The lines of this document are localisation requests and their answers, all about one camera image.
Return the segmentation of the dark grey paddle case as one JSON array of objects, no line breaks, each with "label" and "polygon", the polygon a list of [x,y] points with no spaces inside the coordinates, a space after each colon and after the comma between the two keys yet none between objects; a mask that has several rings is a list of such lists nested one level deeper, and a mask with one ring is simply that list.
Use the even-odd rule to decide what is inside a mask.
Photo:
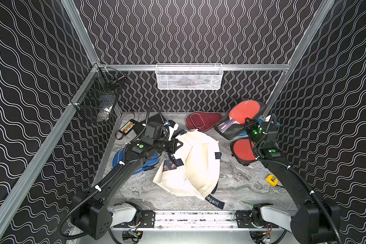
[{"label": "dark grey paddle case", "polygon": [[244,166],[257,161],[253,153],[254,143],[249,139],[238,139],[230,145],[232,155],[235,159]]}]

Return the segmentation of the cream canvas tote bag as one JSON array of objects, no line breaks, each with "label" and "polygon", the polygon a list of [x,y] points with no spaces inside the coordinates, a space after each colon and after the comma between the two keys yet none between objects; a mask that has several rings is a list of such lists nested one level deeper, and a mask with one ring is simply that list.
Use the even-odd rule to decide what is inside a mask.
[{"label": "cream canvas tote bag", "polygon": [[212,196],[220,176],[219,142],[197,130],[182,130],[176,139],[183,146],[167,154],[153,183],[174,196],[197,197],[223,210],[225,203]]}]

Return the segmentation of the red paddle case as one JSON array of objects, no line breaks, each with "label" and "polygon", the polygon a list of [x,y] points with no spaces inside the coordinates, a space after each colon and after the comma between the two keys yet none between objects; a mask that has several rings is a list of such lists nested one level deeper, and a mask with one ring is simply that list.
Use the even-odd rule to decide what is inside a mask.
[{"label": "red paddle case", "polygon": [[186,117],[186,126],[189,130],[206,132],[214,127],[221,119],[222,115],[217,112],[192,112]]}]

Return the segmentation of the teal paddle case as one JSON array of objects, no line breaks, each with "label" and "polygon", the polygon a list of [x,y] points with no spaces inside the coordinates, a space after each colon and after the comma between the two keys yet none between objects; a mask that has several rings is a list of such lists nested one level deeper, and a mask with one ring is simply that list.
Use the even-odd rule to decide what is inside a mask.
[{"label": "teal paddle case", "polygon": [[276,117],[270,117],[266,121],[259,120],[259,133],[261,134],[277,134],[279,123]]}]

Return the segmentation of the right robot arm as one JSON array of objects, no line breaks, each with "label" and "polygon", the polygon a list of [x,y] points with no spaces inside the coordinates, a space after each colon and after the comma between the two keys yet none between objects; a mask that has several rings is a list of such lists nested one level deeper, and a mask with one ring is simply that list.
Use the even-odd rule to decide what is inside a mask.
[{"label": "right robot arm", "polygon": [[292,233],[301,244],[342,243],[339,231],[340,207],[333,201],[319,197],[279,149],[275,118],[275,115],[271,115],[268,122],[262,123],[246,118],[244,128],[255,159],[280,180],[292,197],[297,211],[288,213],[272,205],[264,205],[259,210],[262,220]]}]

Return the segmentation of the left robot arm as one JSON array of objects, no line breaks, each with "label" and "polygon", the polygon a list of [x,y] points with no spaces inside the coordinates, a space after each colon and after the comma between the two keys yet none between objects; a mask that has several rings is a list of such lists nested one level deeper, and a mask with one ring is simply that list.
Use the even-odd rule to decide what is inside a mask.
[{"label": "left robot arm", "polygon": [[59,238],[75,240],[88,235],[98,240],[109,232],[115,225],[115,216],[108,210],[113,193],[155,153],[173,154],[182,147],[183,143],[173,136],[178,128],[173,120],[152,122],[147,114],[142,131],[125,144],[118,164],[87,192],[73,197],[72,209],[58,224]]}]

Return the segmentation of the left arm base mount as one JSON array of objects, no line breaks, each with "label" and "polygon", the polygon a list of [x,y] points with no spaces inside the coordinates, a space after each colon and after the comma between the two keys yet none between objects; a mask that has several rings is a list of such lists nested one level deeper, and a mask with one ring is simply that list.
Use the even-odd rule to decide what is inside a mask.
[{"label": "left arm base mount", "polygon": [[141,213],[136,213],[134,220],[131,222],[120,223],[114,228],[154,228],[156,213],[152,210],[142,210]]}]

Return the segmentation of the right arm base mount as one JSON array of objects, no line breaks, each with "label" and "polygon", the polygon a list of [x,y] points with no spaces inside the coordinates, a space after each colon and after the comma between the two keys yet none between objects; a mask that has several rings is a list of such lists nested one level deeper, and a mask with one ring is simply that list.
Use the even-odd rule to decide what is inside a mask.
[{"label": "right arm base mount", "polygon": [[256,210],[237,210],[233,218],[237,222],[237,226],[239,229],[271,229],[271,227],[279,228],[279,226],[274,223],[264,221],[261,215]]}]

